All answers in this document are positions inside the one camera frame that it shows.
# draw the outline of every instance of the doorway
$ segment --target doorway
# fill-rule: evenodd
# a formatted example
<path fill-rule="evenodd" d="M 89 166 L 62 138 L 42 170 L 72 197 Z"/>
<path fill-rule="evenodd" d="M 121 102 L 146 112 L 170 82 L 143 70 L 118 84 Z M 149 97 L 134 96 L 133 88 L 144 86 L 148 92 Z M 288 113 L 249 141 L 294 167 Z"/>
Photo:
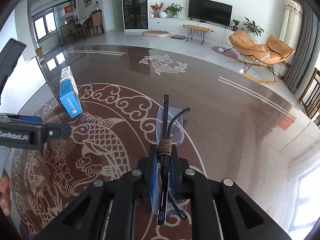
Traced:
<path fill-rule="evenodd" d="M 115 27 L 124 30 L 122 0 L 112 0 L 113 16 L 115 19 Z"/>

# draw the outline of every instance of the purple rug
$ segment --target purple rug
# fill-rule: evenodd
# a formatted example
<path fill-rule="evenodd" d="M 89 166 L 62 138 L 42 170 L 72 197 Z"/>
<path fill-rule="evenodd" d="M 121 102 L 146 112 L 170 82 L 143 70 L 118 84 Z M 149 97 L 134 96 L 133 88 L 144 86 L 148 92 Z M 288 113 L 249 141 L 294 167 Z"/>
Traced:
<path fill-rule="evenodd" d="M 228 55 L 226 55 L 226 54 L 223 53 L 223 51 L 227 50 L 227 48 L 220 47 L 220 46 L 214 46 L 214 47 L 212 47 L 211 49 L 212 49 L 214 52 L 219 53 L 220 55 L 224 55 L 224 56 L 228 57 Z M 237 55 L 235 52 L 233 52 L 232 50 L 229 50 L 227 53 L 228 53 L 229 55 L 232 55 L 232 56 L 235 57 L 235 58 L 238 58 L 238 55 Z"/>

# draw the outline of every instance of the dining table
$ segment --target dining table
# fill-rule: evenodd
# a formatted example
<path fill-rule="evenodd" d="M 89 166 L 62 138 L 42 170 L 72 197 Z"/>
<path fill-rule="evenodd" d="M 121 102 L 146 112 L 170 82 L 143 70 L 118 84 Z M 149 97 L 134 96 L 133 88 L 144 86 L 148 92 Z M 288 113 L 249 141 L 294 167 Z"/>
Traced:
<path fill-rule="evenodd" d="M 83 32 L 83 37 L 84 37 L 85 40 L 87 39 L 87 37 L 86 37 L 86 34 L 85 34 L 84 23 L 86 21 L 88 22 L 90 20 L 91 20 L 91 16 L 79 19 L 79 20 L 77 20 L 75 22 L 76 25 L 81 25 L 81 29 L 82 29 L 82 32 Z"/>

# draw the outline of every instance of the red flowers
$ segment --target red flowers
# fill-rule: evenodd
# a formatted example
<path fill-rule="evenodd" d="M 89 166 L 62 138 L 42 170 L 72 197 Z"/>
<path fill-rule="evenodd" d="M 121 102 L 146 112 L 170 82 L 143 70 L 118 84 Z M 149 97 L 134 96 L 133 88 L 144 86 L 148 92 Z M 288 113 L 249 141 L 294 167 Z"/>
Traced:
<path fill-rule="evenodd" d="M 151 4 L 150 7 L 155 10 L 155 12 L 160 12 L 162 6 L 164 5 L 164 2 L 161 2 L 160 5 L 156 2 L 155 4 Z"/>

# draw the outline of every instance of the human hand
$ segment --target human hand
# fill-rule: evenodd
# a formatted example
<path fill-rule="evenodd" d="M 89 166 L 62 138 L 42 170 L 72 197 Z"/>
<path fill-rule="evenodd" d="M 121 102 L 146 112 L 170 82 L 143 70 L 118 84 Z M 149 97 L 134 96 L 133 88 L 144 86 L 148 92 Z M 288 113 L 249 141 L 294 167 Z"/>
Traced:
<path fill-rule="evenodd" d="M 11 213 L 10 200 L 10 179 L 7 172 L 4 170 L 2 179 L 0 180 L 0 207 L 6 216 Z"/>

